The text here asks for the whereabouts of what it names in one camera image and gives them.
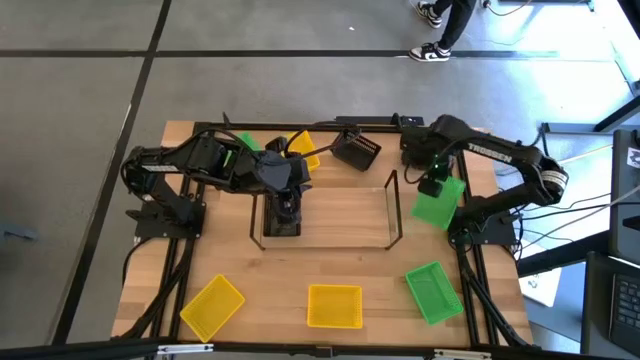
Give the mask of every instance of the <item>concrete floor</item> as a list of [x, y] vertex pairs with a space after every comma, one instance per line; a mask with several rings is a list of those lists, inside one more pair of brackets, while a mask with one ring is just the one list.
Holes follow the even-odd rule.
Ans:
[[[145, 49], [160, 5], [159, 0], [55, 5], [0, 0], [0, 48]], [[158, 59], [129, 144], [156, 145], [167, 120], [218, 121], [222, 111], [232, 121], [297, 123], [336, 115], [400, 112], [434, 119], [449, 113], [530, 142], [541, 121], [597, 122], [631, 98], [597, 16], [585, 5], [535, 5], [506, 18], [476, 9], [456, 47], [562, 54], [545, 61]], [[567, 17], [570, 29], [560, 21]], [[437, 34], [408, 3], [388, 0], [183, 0], [174, 1], [160, 48], [397, 50]], [[35, 243], [10, 239], [0, 245], [0, 348], [47, 341], [140, 64], [140, 59], [0, 59], [0, 219], [40, 235]], [[563, 159], [610, 141], [550, 136], [549, 149]], [[608, 191], [607, 154], [567, 168], [571, 182], [563, 204]], [[500, 178], [502, 187], [517, 181]], [[109, 336], [134, 228], [124, 210], [137, 206], [118, 183], [70, 341]], [[546, 220], [527, 227], [544, 231], [566, 218]], [[606, 226], [606, 218], [589, 223], [591, 228], [574, 226], [559, 236], [588, 235]], [[562, 339], [548, 331], [534, 334], [545, 347], [572, 348], [553, 345]], [[545, 340], [549, 336], [556, 340]]]

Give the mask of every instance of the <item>black basket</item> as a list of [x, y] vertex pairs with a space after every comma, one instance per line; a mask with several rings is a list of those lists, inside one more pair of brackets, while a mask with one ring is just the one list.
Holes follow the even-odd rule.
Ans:
[[[339, 143], [344, 139], [352, 139], [356, 136], [356, 132], [352, 130], [342, 130], [333, 143]], [[382, 146], [360, 135], [358, 138], [348, 144], [338, 146], [332, 149], [333, 156], [346, 162], [360, 171], [366, 171], [378, 156]]]

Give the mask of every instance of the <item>green tray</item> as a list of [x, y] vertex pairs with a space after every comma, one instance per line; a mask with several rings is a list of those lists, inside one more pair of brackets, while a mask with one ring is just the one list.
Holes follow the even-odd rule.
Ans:
[[423, 193], [418, 193], [411, 215], [418, 219], [447, 230], [453, 214], [456, 212], [460, 195], [464, 191], [465, 183], [460, 179], [448, 177], [442, 184], [440, 196], [434, 198]]
[[246, 131], [242, 132], [242, 133], [238, 134], [238, 137], [240, 138], [240, 140], [244, 141], [245, 144], [249, 145], [251, 150], [253, 150], [253, 151], [262, 150], [262, 146], [260, 146], [258, 141], [256, 141], [256, 139], [254, 139], [251, 136], [251, 134], [249, 134], [248, 132], [246, 132]]
[[435, 325], [462, 312], [460, 299], [439, 262], [411, 270], [405, 278], [429, 325]]

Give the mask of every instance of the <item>person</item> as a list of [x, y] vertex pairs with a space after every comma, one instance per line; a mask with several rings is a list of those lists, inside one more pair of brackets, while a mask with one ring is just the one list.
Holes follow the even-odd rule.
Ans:
[[409, 57], [421, 62], [449, 60], [451, 47], [458, 41], [471, 19], [474, 4], [475, 0], [437, 0], [434, 4], [424, 0], [419, 1], [414, 6], [416, 12], [434, 29], [442, 25], [442, 14], [449, 7], [451, 7], [451, 14], [440, 41], [424, 43], [420, 47], [409, 50]]

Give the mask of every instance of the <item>black shoe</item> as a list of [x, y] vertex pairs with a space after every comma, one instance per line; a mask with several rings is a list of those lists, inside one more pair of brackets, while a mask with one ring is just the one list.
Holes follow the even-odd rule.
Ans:
[[451, 56], [451, 50], [443, 50], [438, 47], [438, 43], [425, 43], [421, 47], [409, 50], [409, 57], [413, 60], [428, 61], [447, 61]]
[[426, 1], [422, 0], [419, 1], [418, 5], [414, 6], [413, 8], [416, 9], [416, 12], [418, 13], [418, 15], [420, 15], [421, 18], [427, 20], [432, 28], [437, 29], [440, 27], [440, 25], [442, 25], [442, 17], [436, 15], [436, 13], [433, 11], [433, 4], [429, 4]]

